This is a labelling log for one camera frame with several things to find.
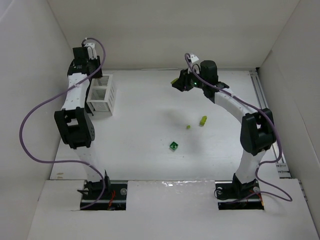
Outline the lime curved lego brick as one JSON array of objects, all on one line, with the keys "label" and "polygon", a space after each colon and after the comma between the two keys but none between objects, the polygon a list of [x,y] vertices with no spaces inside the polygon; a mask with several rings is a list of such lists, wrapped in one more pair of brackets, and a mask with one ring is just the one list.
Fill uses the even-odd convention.
[{"label": "lime curved lego brick", "polygon": [[205,123],[206,123],[206,121],[207,121],[207,118],[208,118],[208,117],[207,117],[206,115],[201,118],[201,120],[200,120],[200,122],[199,122],[199,125],[200,125],[201,127],[203,127],[203,126],[205,125]]}]

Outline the small green lego cube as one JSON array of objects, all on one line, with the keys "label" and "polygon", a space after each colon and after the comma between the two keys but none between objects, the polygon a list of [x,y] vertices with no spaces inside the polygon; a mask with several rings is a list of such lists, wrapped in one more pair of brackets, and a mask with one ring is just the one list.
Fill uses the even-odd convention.
[{"label": "small green lego cube", "polygon": [[179,147],[179,145],[173,141],[170,145],[169,145],[169,148],[172,150],[172,151],[175,151],[177,148]]}]

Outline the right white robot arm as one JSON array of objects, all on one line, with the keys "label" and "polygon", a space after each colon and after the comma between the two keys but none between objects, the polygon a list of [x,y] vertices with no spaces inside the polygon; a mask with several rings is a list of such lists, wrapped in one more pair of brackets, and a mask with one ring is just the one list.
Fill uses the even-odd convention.
[{"label": "right white robot arm", "polygon": [[173,88],[186,92],[193,88],[203,91],[212,103],[224,108],[241,124],[240,144],[243,152],[240,164],[233,174],[232,182],[218,187],[221,200],[241,199],[250,193],[256,184],[256,169],[276,137],[270,124],[273,115],[270,109],[255,110],[236,99],[226,83],[219,81],[218,68],[213,60],[204,60],[194,69],[195,60],[188,57],[187,69],[171,82]]}]

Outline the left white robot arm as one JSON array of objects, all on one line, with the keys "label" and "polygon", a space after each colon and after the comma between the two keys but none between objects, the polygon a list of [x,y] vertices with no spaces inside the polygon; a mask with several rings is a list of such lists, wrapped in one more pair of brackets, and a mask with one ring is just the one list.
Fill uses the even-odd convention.
[{"label": "left white robot arm", "polygon": [[93,111],[87,105],[92,79],[103,76],[99,69],[101,61],[94,43],[83,43],[72,50],[74,59],[67,72],[70,90],[61,110],[54,113],[54,120],[63,143],[74,150],[79,161],[87,163],[86,183],[79,192],[92,197],[105,188],[104,193],[108,194],[111,192],[111,183],[96,154],[96,133],[89,116]]}]

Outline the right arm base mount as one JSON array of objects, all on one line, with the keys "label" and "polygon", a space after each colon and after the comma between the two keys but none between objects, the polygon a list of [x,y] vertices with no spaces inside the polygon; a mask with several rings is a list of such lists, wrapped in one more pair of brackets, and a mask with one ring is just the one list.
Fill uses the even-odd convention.
[{"label": "right arm base mount", "polygon": [[213,192],[219,210],[264,210],[258,181],[254,178],[248,183],[241,183],[236,175],[230,181],[215,181]]}]

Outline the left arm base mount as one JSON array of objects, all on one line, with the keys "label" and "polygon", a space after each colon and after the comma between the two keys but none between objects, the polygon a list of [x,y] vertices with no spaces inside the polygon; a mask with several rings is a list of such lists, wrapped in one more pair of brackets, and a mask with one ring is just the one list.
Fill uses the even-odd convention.
[{"label": "left arm base mount", "polygon": [[128,181],[110,180],[104,174],[105,190],[97,200],[103,189],[102,180],[97,182],[85,181],[81,194],[80,209],[83,211],[125,211],[127,206]]}]

